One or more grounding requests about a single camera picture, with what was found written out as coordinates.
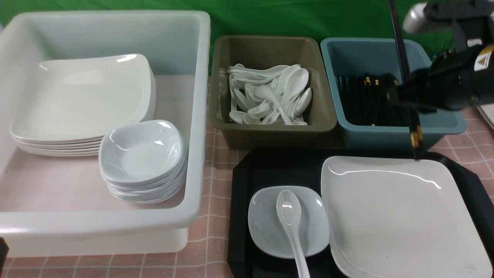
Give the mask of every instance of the bowl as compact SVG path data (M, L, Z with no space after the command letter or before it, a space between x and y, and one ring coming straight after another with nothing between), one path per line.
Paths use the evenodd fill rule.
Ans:
M185 156L180 131L171 122L155 120L126 125L106 134L99 150L105 180L142 185L175 173Z
M329 243L329 221L321 197L303 186L273 186L259 190L250 200L247 221L254 244L277 258L293 259L290 240L276 213L276 200L283 190L291 190L300 201L300 244L305 257L323 251Z

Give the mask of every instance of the warning label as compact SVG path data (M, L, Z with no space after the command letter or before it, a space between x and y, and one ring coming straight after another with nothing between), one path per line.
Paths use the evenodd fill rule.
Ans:
M489 67L489 61L491 59L492 52L494 51L494 46L487 46L484 48L477 58L475 59L475 65L473 66L474 71L485 70Z

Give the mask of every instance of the pink checkered tablecloth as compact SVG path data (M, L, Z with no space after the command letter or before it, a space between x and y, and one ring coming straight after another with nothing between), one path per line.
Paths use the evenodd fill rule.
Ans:
M494 197L494 132L476 109L463 112L468 127L432 148L482 180ZM227 278L226 263L232 169L247 154L230 150L221 131L206 128L201 216L178 253L9 258L2 278Z

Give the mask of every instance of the spoon handle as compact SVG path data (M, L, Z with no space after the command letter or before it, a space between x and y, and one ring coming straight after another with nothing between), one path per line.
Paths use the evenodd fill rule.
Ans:
M289 239L293 249L293 257L295 258L295 263L297 264L298 277L310 278L309 268L307 267L307 262L305 261L305 256L302 251L302 246L300 245L298 233L292 233L292 236L289 236Z

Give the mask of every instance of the plate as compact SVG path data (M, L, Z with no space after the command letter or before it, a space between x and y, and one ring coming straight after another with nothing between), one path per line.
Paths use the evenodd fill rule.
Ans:
M92 148L99 147L101 145L101 141L92 141L86 143L75 143L75 144L31 144L31 143L23 143L16 142L17 145L28 148L36 148L36 149L80 149L80 148Z
M10 132L31 143L100 138L145 118L151 80L140 54L44 61L26 85Z
M493 104L481 105L481 106L477 106L477 109L479 110L482 118L484 118L484 120L486 120L487 124L491 127L491 129L494 130L494 124L493 124L494 105Z
M432 160L333 156L321 173L329 245L351 278L490 278L458 187Z
M248 228L254 244L264 253L293 259L290 240L276 213L276 200L283 190L291 190L302 208L299 234L306 257L323 251L329 243L329 222L321 197L302 186L273 186L259 190L250 200L247 214Z
M22 147L24 150L38 151L38 152L46 152L46 153L78 153L78 152L93 152L99 151L98 147L91 148L83 148L83 149L38 149L38 148L30 148L30 147Z
M64 152L64 153L59 153L59 152L47 152L47 151L38 151L38 150L31 150L31 149L26 149L24 147L19 146L19 149L32 153L32 154L39 154L39 155L47 155L47 156L91 156L91 155L98 155L99 151L81 151L81 152Z

